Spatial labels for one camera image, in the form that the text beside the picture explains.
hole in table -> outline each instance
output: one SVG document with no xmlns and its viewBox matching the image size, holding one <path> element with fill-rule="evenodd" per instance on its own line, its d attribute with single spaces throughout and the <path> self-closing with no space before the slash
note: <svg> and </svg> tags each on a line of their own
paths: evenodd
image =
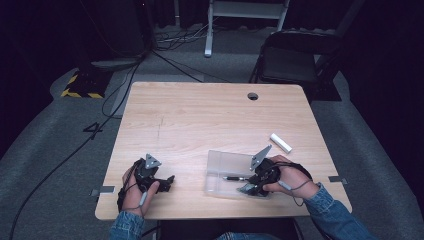
<svg viewBox="0 0 424 240">
<path fill-rule="evenodd" d="M 249 93 L 249 94 L 247 94 L 247 97 L 252 101 L 258 100 L 258 98 L 259 98 L 258 94 L 256 94 L 256 93 Z"/>
</svg>

floor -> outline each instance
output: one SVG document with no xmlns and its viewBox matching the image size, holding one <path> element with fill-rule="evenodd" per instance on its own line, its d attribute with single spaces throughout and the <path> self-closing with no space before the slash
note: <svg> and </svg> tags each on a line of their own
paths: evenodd
<svg viewBox="0 0 424 240">
<path fill-rule="evenodd" d="M 157 53 L 204 82 L 247 83 L 260 45 L 272 31 L 217 31 L 211 58 L 203 56 L 203 37 Z M 108 166 L 120 120 L 107 120 L 105 115 L 121 101 L 122 93 L 117 95 L 128 70 L 113 75 L 107 98 L 60 97 L 75 70 L 69 69 L 53 83 L 54 101 L 25 128 L 0 161 L 0 239 L 8 238 L 22 203 L 44 179 L 22 209 L 14 239 L 108 236 L 111 222 L 96 219 L 96 198 L 90 193 L 102 185 Z M 170 75 L 176 81 L 187 79 L 169 62 L 150 54 L 133 81 L 169 81 L 161 76 Z M 342 101 L 313 102 L 311 108 L 340 176 L 348 181 L 345 189 L 353 214 L 380 239 L 424 239 L 424 223 L 414 195 L 349 101 L 343 75 L 338 74 L 334 82 Z M 103 132 L 87 141 L 90 135 L 83 129 L 105 121 Z M 305 239 L 321 239 L 308 217 L 296 220 Z M 154 225 L 149 222 L 147 228 Z"/>
</svg>

pen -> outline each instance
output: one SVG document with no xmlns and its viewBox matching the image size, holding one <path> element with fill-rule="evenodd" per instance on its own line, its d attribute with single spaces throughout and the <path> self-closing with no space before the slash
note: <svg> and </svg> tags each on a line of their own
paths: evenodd
<svg viewBox="0 0 424 240">
<path fill-rule="evenodd" d="M 228 181 L 246 181 L 247 178 L 243 178 L 243 177 L 223 177 L 223 179 L 228 180 Z"/>
</svg>

jeans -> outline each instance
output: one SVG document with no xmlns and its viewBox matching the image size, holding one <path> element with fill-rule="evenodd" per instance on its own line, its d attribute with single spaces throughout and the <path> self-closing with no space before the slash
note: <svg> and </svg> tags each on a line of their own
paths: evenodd
<svg viewBox="0 0 424 240">
<path fill-rule="evenodd" d="M 311 218 L 318 227 L 332 239 L 362 240 L 377 239 L 366 227 L 353 217 L 346 207 L 333 197 L 318 183 L 319 191 L 310 199 L 305 199 Z M 143 232 L 144 219 L 122 211 L 119 213 L 110 229 L 110 239 L 140 239 Z M 275 240 L 266 234 L 232 233 L 228 232 L 217 240 Z"/>
</svg>

clear plastic container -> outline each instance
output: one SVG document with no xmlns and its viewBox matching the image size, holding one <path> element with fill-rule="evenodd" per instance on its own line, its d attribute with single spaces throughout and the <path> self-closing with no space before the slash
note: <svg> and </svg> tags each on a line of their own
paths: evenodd
<svg viewBox="0 0 424 240">
<path fill-rule="evenodd" d="M 243 187 L 248 181 L 229 181 L 224 177 L 249 178 L 254 175 L 250 171 L 252 155 L 227 153 L 210 150 L 205 181 L 205 192 L 208 195 L 222 198 L 245 198 L 237 188 Z"/>
</svg>

